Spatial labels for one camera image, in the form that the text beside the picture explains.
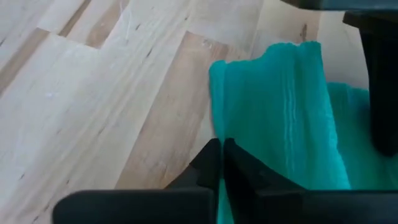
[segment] light wood plank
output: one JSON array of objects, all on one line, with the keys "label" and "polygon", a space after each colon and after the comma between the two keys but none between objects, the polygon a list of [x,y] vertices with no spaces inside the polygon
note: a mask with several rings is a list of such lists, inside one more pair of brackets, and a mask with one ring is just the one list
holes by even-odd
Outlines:
[{"label": "light wood plank", "polygon": [[[1,149],[12,152],[18,142],[19,128],[30,127],[30,131],[22,135],[27,138],[23,146],[29,146],[23,149],[31,152],[22,169],[17,169],[18,164],[13,166],[1,161],[2,166],[9,168],[3,169],[7,171],[3,177],[10,183],[2,185],[2,190],[3,187],[11,189],[4,192],[2,198],[1,223],[31,223],[34,220],[50,223],[52,207],[65,195],[76,190],[112,189],[115,186],[187,29],[185,16],[193,6],[191,0],[134,2],[135,7],[129,8],[131,20],[140,22],[141,27],[129,29],[127,22],[118,20],[100,50],[51,35],[49,43],[63,40],[72,44],[59,49],[63,54],[79,60],[74,54],[75,47],[84,47],[83,51],[88,54],[87,59],[81,60],[86,65],[66,63],[54,70],[52,62],[57,57],[41,55],[42,60],[48,61],[41,64],[42,70],[51,68],[52,73],[60,74],[54,75],[58,78],[54,80],[55,84],[69,83],[65,87],[69,90],[65,95],[57,94],[57,91],[48,91],[54,94],[47,94],[44,87],[51,76],[28,85],[27,76],[18,75],[2,96],[1,99],[8,99],[7,102],[23,99],[27,93],[18,92],[18,88],[26,83],[28,90],[31,87],[31,91],[37,92],[36,97],[41,93],[41,97],[47,99],[43,102],[57,102],[61,96],[66,100],[60,100],[61,106],[43,105],[37,98],[27,98],[32,99],[30,103],[22,101],[15,106],[0,106],[8,109],[0,113],[1,116],[15,121],[20,116],[13,117],[12,112],[19,111],[22,115],[21,108],[34,105],[32,113],[13,126],[15,131],[1,139],[6,142],[6,145],[0,145],[4,146]],[[24,67],[20,74],[29,70],[32,67]],[[51,115],[51,121],[46,120],[48,115]]]},{"label": "light wood plank", "polygon": [[0,3],[0,69],[24,44],[53,0]]},{"label": "light wood plank", "polygon": [[79,20],[66,35],[67,38],[91,47],[100,48],[128,4],[129,0],[89,1]]},{"label": "light wood plank", "polygon": [[165,187],[185,168],[208,105],[208,68],[227,53],[226,45],[185,35],[117,188]]},{"label": "light wood plank", "polygon": [[343,23],[343,12],[323,12],[318,41],[323,68],[330,82],[369,88],[368,69],[359,30]]},{"label": "light wood plank", "polygon": [[0,98],[0,223],[49,223],[53,200],[69,193],[59,162],[68,146],[45,145],[62,138],[59,122],[97,58],[95,49],[49,35]]},{"label": "light wood plank", "polygon": [[75,25],[79,17],[74,17],[74,15],[81,16],[82,12],[84,11],[82,9],[85,9],[87,3],[89,3],[87,0],[54,0],[53,4],[47,9],[37,24],[37,27],[54,34],[67,36],[67,34],[64,34],[66,33],[66,27],[72,28]]},{"label": "light wood plank", "polygon": [[263,0],[201,0],[189,31],[251,51]]},{"label": "light wood plank", "polygon": [[297,9],[280,0],[265,0],[257,30],[294,43],[316,40],[319,17],[317,11]]},{"label": "light wood plank", "polygon": [[22,44],[14,56],[12,56],[7,64],[0,70],[0,96],[15,79],[19,70],[31,58],[35,50],[47,38],[48,34],[48,31],[39,28],[33,30],[25,43]]}]

